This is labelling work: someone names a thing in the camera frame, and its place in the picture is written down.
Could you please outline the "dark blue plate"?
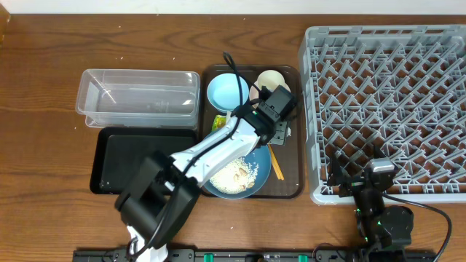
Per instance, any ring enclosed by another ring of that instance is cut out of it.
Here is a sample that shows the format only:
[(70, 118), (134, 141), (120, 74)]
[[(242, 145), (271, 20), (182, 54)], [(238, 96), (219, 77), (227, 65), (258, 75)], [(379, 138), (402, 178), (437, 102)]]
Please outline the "dark blue plate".
[(241, 156), (245, 158), (245, 161), (248, 163), (253, 164), (254, 162), (258, 165), (258, 175), (256, 177), (255, 185), (247, 189), (246, 191), (239, 193), (239, 194), (224, 194), (221, 193), (218, 189), (216, 189), (211, 183), (210, 180), (204, 185), (204, 188), (209, 193), (213, 194), (216, 197), (220, 197), (223, 199), (244, 199), (247, 197), (251, 197), (255, 194), (267, 181), (269, 178), (269, 174), (272, 168), (272, 159), (269, 148), (266, 146), (262, 146), (260, 148), (255, 149), (247, 156)]

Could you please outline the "cream cup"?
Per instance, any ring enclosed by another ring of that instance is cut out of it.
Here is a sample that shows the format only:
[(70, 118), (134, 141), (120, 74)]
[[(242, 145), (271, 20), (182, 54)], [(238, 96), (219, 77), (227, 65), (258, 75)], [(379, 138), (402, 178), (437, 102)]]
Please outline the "cream cup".
[(263, 71), (257, 79), (259, 88), (266, 87), (268, 90), (274, 91), (278, 86), (286, 87), (283, 75), (275, 70)]

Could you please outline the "pile of rice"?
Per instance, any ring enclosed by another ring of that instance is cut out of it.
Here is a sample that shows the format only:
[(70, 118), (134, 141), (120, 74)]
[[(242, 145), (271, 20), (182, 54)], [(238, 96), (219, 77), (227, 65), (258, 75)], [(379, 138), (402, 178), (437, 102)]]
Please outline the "pile of rice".
[(258, 175), (258, 165), (245, 161), (244, 157), (235, 159), (218, 171), (210, 183), (224, 194), (239, 194), (255, 185)]

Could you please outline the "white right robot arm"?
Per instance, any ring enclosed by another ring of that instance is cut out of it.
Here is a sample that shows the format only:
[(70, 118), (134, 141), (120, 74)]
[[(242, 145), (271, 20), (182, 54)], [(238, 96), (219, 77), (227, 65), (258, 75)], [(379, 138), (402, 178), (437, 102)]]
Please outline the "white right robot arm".
[(404, 206), (386, 206), (383, 193), (393, 185), (398, 168), (377, 146), (374, 157), (357, 175), (344, 173), (331, 156), (327, 184), (339, 187), (339, 197), (352, 197), (356, 221), (366, 243), (347, 253), (346, 261), (407, 261), (405, 246), (411, 244), (414, 214)]

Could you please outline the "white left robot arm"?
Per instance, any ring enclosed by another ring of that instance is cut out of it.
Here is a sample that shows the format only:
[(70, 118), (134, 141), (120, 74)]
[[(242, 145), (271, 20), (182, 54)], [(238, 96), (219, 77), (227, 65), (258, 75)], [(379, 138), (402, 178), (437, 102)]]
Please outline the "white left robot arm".
[(115, 208), (132, 233), (129, 261), (164, 261), (167, 243), (193, 210), (203, 185), (230, 162), (266, 145), (289, 109), (243, 105), (224, 127), (197, 145), (167, 156), (156, 151), (117, 197)]

